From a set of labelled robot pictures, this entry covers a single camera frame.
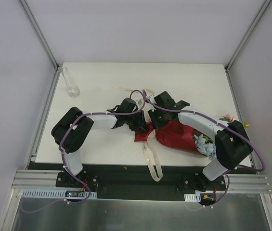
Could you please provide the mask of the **cream ribbon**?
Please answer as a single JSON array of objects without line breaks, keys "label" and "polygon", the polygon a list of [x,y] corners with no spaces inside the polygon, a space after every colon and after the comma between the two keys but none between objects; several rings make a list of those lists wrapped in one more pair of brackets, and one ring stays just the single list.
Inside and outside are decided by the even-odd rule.
[{"label": "cream ribbon", "polygon": [[[124,88],[124,87],[115,87],[117,90],[121,91],[127,91],[130,92],[130,96],[132,96],[132,92],[134,91],[133,89],[130,88]],[[149,92],[151,95],[154,95],[154,91],[150,89],[142,89],[147,92]],[[143,111],[144,115],[148,116],[148,110],[145,108],[145,100],[143,99]],[[158,158],[157,153],[151,146],[152,141],[155,140],[155,129],[153,129],[151,132],[148,133],[148,137],[145,138],[145,141],[142,142],[142,152],[143,155],[146,159],[146,163],[149,169],[149,172],[151,174],[151,177],[154,181],[159,182],[163,178],[163,172],[162,172],[162,167]]]}]

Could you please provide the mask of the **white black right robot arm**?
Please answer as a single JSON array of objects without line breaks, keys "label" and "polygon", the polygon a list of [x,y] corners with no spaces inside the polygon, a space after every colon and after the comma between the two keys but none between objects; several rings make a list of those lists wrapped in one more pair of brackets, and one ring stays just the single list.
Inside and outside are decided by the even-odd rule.
[{"label": "white black right robot arm", "polygon": [[204,192],[211,189],[219,176],[239,166],[254,150],[243,124],[237,120],[213,119],[188,102],[175,102],[166,91],[153,99],[146,97],[145,101],[152,106],[148,114],[155,128],[175,121],[208,136],[215,144],[215,157],[189,180],[190,187],[195,190]]}]

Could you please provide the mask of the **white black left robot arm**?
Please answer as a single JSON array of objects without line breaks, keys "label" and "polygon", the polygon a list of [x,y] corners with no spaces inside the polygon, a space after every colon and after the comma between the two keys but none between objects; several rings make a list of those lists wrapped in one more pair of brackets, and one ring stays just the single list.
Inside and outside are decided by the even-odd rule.
[{"label": "white black left robot arm", "polygon": [[77,107],[70,108],[52,128],[51,135],[61,152],[63,169],[67,182],[72,187],[83,183],[83,166],[80,159],[80,148],[92,130],[116,129],[124,124],[132,131],[147,132],[142,104],[131,98],[125,98],[120,105],[105,112],[85,113]]}]

